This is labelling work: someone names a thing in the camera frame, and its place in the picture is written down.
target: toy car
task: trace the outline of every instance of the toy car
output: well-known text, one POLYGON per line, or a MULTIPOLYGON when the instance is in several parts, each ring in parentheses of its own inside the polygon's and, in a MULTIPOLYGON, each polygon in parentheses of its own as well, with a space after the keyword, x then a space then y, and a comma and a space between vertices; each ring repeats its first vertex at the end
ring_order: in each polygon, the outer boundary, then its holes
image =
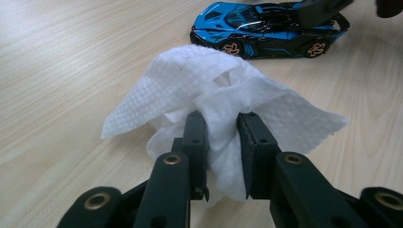
POLYGON ((340 13, 317 27, 298 19, 301 2, 245 5, 217 2, 196 19, 193 44, 222 50, 244 59, 260 57, 315 58, 350 27, 340 13))

